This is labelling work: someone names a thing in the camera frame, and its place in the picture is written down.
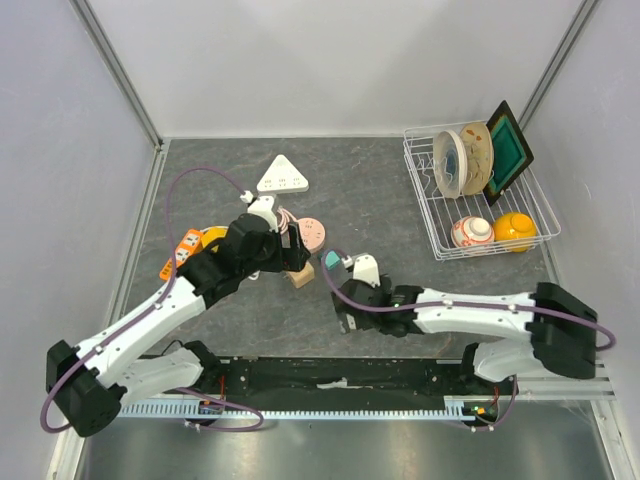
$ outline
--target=wall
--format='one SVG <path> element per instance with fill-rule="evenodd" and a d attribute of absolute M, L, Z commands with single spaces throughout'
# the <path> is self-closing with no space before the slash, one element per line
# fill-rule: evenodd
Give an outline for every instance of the wall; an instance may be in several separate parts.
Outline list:
<path fill-rule="evenodd" d="M 525 133 L 563 228 L 552 243 L 559 276 L 618 336 L 603 357 L 640 446 L 637 7 L 600 2 Z"/>
<path fill-rule="evenodd" d="M 0 45 L 0 476 L 38 479 L 46 351 L 105 322 L 153 149 L 67 0 L 3 2 Z"/>
<path fill-rule="evenodd" d="M 400 133 L 519 113 L 579 0 L 91 0 L 165 136 Z"/>

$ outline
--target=green board with black frame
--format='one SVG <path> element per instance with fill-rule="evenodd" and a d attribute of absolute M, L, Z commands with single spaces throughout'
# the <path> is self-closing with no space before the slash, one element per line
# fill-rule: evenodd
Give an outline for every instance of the green board with black frame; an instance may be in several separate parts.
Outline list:
<path fill-rule="evenodd" d="M 533 162 L 533 153 L 506 100 L 491 115 L 487 128 L 493 142 L 493 175 L 483 192 L 493 205 Z"/>

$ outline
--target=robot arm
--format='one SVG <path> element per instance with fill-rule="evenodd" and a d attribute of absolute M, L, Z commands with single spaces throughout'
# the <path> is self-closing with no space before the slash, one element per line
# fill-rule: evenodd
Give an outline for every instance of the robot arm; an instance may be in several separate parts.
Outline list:
<path fill-rule="evenodd" d="M 201 386 L 218 377 L 219 360 L 201 342 L 190 342 L 171 355 L 139 360 L 158 340 L 187 320 L 237 291 L 256 271 L 300 271 L 310 257 L 296 224 L 288 229 L 284 246 L 275 215 L 275 200 L 258 197 L 247 213 L 233 221 L 224 238 L 207 245 L 178 268 L 171 291 L 159 302 L 168 284 L 115 324 L 75 348 L 65 341 L 47 353 L 47 391 L 80 358 L 96 351 L 55 396 L 54 401 L 80 436 L 106 427 L 120 408 L 178 387 Z M 133 323 L 153 306 L 150 314 Z M 101 342 L 127 327 L 106 346 Z"/>
<path fill-rule="evenodd" d="M 541 369 L 578 379 L 595 376 L 595 330 L 527 308 L 552 308 L 595 323 L 596 312 L 558 285 L 540 283 L 535 293 L 505 296 L 451 294 L 408 285 L 392 289 L 389 278 L 380 276 L 373 256 L 363 254 L 343 263 L 352 278 L 340 291 L 356 303 L 395 308 L 427 304 L 378 313 L 353 308 L 333 294 L 341 328 L 346 332 L 376 329 L 397 337 L 438 332 L 500 337 L 497 342 L 468 345 L 462 361 L 466 370 L 462 374 L 493 383 Z"/>

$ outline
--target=beige plate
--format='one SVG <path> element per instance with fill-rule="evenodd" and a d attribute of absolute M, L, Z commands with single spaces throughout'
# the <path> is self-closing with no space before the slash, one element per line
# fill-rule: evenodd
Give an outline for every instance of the beige plate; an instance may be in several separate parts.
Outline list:
<path fill-rule="evenodd" d="M 493 169 L 493 143 L 491 134 L 484 123 L 465 125 L 460 132 L 467 153 L 467 182 L 463 195 L 475 195 L 489 183 Z"/>

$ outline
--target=red and white bowl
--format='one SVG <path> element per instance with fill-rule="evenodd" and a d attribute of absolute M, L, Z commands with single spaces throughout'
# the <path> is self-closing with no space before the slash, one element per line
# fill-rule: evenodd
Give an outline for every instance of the red and white bowl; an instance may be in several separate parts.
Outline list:
<path fill-rule="evenodd" d="M 453 224 L 451 240 L 456 247 L 477 247 L 493 243 L 495 234 L 484 218 L 464 217 Z M 472 248 L 469 253 L 480 253 L 477 250 L 481 249 Z"/>

